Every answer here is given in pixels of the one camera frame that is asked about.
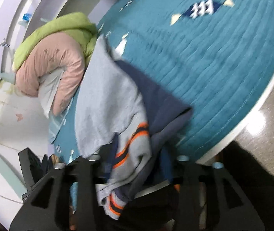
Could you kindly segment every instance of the striped sweater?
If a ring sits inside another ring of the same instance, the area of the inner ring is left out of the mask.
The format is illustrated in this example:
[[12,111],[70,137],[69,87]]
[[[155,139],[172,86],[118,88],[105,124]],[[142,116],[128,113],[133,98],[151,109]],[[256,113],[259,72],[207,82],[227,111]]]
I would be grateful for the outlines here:
[[151,158],[149,126],[143,98],[133,80],[110,58],[99,37],[80,85],[75,133],[83,157],[98,152],[118,133],[118,150],[107,184],[97,184],[106,214],[118,219],[125,205],[114,190],[130,183]]

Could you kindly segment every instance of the navy blue fabric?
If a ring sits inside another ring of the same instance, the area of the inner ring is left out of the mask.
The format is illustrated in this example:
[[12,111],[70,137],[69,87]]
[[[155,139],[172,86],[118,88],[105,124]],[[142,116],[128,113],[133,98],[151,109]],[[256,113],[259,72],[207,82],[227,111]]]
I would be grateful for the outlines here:
[[116,154],[119,146],[119,133],[115,133],[112,139],[112,143],[101,146],[99,155],[101,156],[101,170],[103,178],[106,182],[110,179],[112,167],[118,163],[116,160]]
[[[141,190],[154,168],[158,154],[163,145],[187,125],[192,116],[192,108],[175,98],[162,86],[152,81],[132,65],[124,61],[116,61],[116,64],[132,78],[142,94],[147,112],[152,149],[152,157],[141,172],[139,172],[137,177],[131,183],[115,190],[116,195],[121,200],[127,201],[133,200],[135,195]],[[162,155],[163,158],[168,159],[166,153],[163,152]],[[171,173],[171,166],[169,163],[164,163],[160,166],[162,166],[163,169],[162,171],[158,170],[158,173],[164,172],[166,176],[168,170],[170,170],[169,173]]]
[[[126,36],[122,58],[192,105],[190,125],[174,140],[197,160],[256,104],[274,73],[274,0],[233,0],[213,15],[184,13],[203,0],[119,0],[102,18],[112,48]],[[226,0],[213,0],[224,3]]]
[[168,180],[172,182],[173,180],[172,161],[166,147],[162,148],[159,154],[159,159],[160,159],[160,170],[163,175],[163,180]]
[[[221,3],[218,3],[216,1],[213,1],[213,13],[215,13],[219,8],[220,6],[222,6]],[[185,11],[182,15],[183,16],[186,16],[186,17],[190,17],[192,14],[193,14],[193,9],[194,5],[191,5],[187,11]]]

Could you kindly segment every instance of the bed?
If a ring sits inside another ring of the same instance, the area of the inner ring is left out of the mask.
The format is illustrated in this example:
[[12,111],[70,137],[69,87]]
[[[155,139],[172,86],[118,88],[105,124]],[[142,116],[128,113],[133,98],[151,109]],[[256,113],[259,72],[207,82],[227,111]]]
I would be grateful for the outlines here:
[[[201,1],[119,0],[98,24],[113,49],[122,45],[123,59],[193,106],[191,124],[172,141],[192,160],[211,152],[260,104],[274,77],[274,0],[232,0],[233,7],[213,14],[183,16]],[[67,162],[72,149],[78,156],[73,112],[74,101],[55,140]]]

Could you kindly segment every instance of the clothing pile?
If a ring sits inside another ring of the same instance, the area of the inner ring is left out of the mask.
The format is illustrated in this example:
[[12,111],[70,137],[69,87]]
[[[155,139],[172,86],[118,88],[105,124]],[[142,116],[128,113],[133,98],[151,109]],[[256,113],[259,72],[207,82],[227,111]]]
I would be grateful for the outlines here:
[[158,173],[172,179],[163,150],[188,123],[189,105],[124,61],[114,61],[106,39],[96,42],[76,103],[75,134],[83,157],[108,146],[106,184],[97,184],[97,199],[106,214],[118,219],[160,160]]
[[83,13],[52,20],[16,50],[12,70],[17,88],[38,97],[48,118],[63,112],[76,92],[96,42],[96,27]]

